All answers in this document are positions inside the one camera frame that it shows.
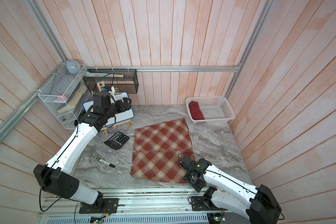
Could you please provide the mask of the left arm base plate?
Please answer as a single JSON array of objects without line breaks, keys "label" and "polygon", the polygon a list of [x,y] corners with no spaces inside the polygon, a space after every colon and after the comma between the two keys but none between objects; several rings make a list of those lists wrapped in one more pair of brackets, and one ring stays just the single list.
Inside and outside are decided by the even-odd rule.
[{"label": "left arm base plate", "polygon": [[116,213],[118,202],[118,198],[98,198],[94,204],[81,203],[79,214]]}]

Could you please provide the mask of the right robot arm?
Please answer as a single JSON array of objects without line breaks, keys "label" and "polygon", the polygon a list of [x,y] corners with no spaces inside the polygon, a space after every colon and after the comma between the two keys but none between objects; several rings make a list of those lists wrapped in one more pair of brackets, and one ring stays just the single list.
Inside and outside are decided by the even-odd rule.
[{"label": "right robot arm", "polygon": [[186,171],[183,179],[196,192],[200,192],[207,184],[211,185],[203,196],[188,198],[193,211],[220,212],[211,221],[221,221],[225,211],[236,213],[251,224],[276,224],[284,220],[282,208],[267,186],[257,187],[242,182],[204,158],[194,161],[184,156],[180,166]]}]

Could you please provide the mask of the red plaid skirt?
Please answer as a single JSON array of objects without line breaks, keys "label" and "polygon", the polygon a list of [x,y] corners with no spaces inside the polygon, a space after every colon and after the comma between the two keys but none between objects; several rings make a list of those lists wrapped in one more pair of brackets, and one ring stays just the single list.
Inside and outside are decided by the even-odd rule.
[{"label": "red plaid skirt", "polygon": [[192,141],[185,118],[134,130],[130,175],[163,183],[186,183],[179,158],[194,160]]}]

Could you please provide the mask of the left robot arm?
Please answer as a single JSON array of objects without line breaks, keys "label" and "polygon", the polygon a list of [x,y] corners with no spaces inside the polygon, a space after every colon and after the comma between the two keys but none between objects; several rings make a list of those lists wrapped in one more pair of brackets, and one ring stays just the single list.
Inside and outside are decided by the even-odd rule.
[{"label": "left robot arm", "polygon": [[99,192],[74,178],[74,167],[93,137],[103,127],[118,122],[122,113],[131,109],[132,103],[126,92],[114,95],[111,91],[101,91],[92,99],[93,104],[79,115],[76,129],[68,141],[45,165],[38,164],[34,168],[41,191],[88,205],[100,201]]}]

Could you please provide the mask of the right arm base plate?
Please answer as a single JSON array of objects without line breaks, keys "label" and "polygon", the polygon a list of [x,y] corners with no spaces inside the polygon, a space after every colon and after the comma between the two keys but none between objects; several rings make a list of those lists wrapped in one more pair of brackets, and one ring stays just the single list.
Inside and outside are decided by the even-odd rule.
[{"label": "right arm base plate", "polygon": [[189,197],[189,203],[191,204],[193,211],[219,211],[220,209],[216,207],[210,199],[206,197]]}]

